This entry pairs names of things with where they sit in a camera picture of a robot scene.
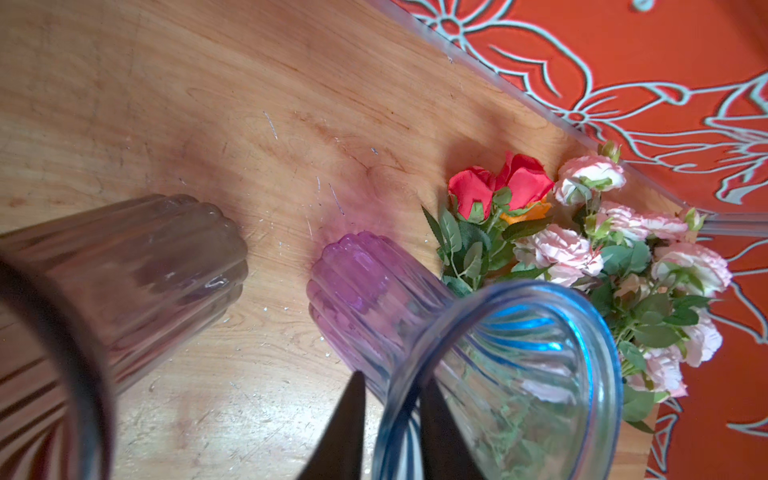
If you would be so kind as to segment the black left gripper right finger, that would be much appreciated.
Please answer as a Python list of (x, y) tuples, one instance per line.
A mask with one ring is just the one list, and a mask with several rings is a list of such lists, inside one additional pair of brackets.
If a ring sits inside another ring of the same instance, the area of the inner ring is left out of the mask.
[(434, 378), (422, 390), (419, 400), (424, 478), (482, 480), (483, 475)]

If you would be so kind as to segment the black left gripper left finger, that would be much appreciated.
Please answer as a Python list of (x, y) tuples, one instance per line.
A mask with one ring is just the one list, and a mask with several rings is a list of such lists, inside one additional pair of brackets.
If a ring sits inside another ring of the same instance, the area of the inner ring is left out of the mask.
[(298, 479), (360, 479), (365, 413), (365, 376), (355, 371)]

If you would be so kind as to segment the purple ribbed glass vase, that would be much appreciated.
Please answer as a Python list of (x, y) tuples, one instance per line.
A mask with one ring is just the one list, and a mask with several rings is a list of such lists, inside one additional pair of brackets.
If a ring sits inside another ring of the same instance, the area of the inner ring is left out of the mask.
[(384, 412), (376, 479), (421, 479), (419, 396), (435, 380), (488, 479), (605, 479), (623, 387), (603, 318), (576, 290), (536, 280), (455, 295), (391, 239), (327, 245), (307, 285), (323, 336)]

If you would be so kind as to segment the red rose stem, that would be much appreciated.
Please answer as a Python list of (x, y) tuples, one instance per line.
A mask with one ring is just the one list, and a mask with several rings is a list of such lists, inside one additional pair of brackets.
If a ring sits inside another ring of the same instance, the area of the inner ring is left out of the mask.
[(447, 185), (447, 205), (433, 216), (422, 209), (437, 242), (437, 255), (444, 267), (454, 256), (474, 242), (482, 241), (484, 249), (491, 246), (498, 233), (499, 213), (504, 207), (496, 187), (496, 175), (480, 167), (470, 167), (453, 175)]
[(554, 186), (543, 165), (535, 158), (505, 153), (505, 163), (491, 183), (494, 192), (507, 187), (511, 192), (510, 210), (544, 200)]

